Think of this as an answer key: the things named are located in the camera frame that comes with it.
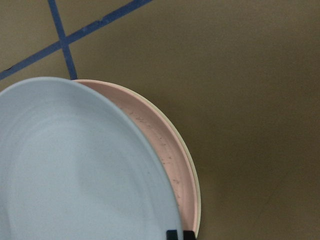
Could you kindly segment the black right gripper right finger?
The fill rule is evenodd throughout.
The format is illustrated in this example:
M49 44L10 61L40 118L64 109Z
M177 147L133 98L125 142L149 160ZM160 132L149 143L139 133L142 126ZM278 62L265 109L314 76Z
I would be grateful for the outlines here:
M195 240L195 232L192 230L184 230L183 240Z

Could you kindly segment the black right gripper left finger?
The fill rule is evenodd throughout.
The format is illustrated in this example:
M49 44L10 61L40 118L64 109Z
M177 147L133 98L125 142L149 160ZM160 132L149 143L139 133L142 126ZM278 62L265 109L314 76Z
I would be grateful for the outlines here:
M166 231L166 240L178 240L177 230L167 230Z

